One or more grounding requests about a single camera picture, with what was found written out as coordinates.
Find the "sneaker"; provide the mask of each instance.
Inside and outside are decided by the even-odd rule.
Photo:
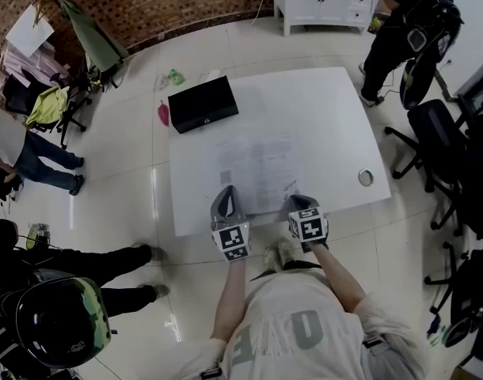
[[[365,72],[365,62],[361,62],[358,65],[358,69],[363,74],[363,76],[366,76],[367,75],[367,72]]]
[[[282,266],[285,266],[288,262],[292,262],[295,259],[295,247],[285,237],[279,239],[277,248]]]
[[[140,246],[148,246],[150,251],[152,252],[151,260],[155,260],[157,262],[162,262],[166,258],[166,253],[164,249],[159,248],[158,246],[148,245],[142,242],[135,243],[132,248],[139,248]]]
[[[279,254],[276,250],[267,248],[264,251],[264,266],[266,267],[265,270],[273,270],[274,272],[278,272],[282,270],[282,265],[279,261]]]
[[[72,196],[77,196],[85,183],[85,178],[80,174],[74,176],[74,179],[76,180],[76,187],[74,188],[74,190],[70,190],[69,194],[71,194]]]
[[[375,105],[375,101],[372,100],[367,100],[365,97],[363,97],[363,94],[359,94],[359,99],[363,102],[364,105],[367,107],[373,107]]]
[[[155,284],[152,287],[154,288],[158,299],[169,294],[169,287],[165,286],[164,284]]]

